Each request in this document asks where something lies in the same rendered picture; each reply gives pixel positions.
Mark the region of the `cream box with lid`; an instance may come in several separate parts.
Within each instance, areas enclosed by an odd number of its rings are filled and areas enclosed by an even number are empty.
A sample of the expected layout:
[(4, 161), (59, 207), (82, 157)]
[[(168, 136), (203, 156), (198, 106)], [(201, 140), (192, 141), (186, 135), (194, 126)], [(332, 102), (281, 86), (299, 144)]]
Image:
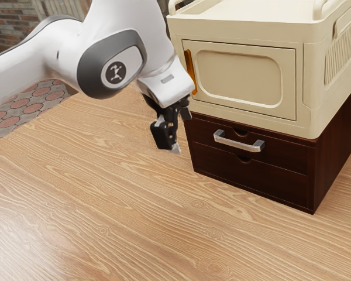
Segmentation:
[(169, 0), (190, 109), (317, 138), (351, 93), (351, 0)]

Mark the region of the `dark brown drawer cabinet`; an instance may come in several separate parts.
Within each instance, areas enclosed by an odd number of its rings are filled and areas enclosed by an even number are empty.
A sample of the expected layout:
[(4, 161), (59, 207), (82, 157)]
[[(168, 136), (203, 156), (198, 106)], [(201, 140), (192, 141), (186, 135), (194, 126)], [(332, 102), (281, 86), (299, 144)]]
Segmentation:
[(351, 154), (351, 94), (315, 139), (198, 113), (184, 126), (197, 173), (313, 214)]

